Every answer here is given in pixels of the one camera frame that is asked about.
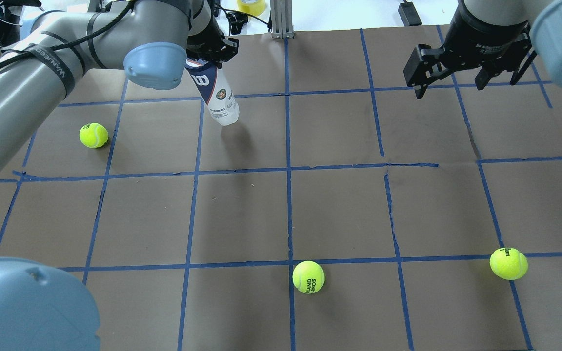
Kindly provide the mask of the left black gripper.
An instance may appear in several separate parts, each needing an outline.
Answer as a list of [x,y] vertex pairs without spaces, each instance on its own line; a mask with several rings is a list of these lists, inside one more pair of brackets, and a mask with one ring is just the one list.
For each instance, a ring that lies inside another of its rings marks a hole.
[[226,37],[216,22],[208,23],[200,33],[187,38],[187,58],[211,62],[214,66],[230,61],[238,50],[239,40]]

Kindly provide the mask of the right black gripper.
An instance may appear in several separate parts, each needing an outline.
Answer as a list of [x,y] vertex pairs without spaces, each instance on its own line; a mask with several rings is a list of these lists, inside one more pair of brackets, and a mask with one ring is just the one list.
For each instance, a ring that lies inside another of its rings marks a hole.
[[451,29],[440,47],[417,45],[403,76],[416,98],[422,99],[428,86],[459,71],[481,67],[474,83],[482,91],[503,71],[521,78],[534,60],[535,50],[526,30],[490,34]]

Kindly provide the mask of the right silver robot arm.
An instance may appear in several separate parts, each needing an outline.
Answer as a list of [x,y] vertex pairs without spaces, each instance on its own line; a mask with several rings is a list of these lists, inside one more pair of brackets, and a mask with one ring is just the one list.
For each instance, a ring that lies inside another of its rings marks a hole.
[[423,98],[433,82],[477,69],[481,91],[504,72],[517,84],[535,58],[562,88],[562,0],[460,0],[443,44],[417,45],[403,76]]

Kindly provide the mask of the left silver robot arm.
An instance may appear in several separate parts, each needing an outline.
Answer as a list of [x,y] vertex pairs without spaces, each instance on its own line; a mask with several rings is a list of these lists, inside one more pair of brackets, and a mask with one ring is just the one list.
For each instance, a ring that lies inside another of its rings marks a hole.
[[[123,70],[171,90],[187,59],[217,67],[237,54],[205,0],[125,0],[117,13],[42,13],[0,59],[0,171],[91,69]],[[67,271],[0,257],[0,351],[98,351],[100,313]]]

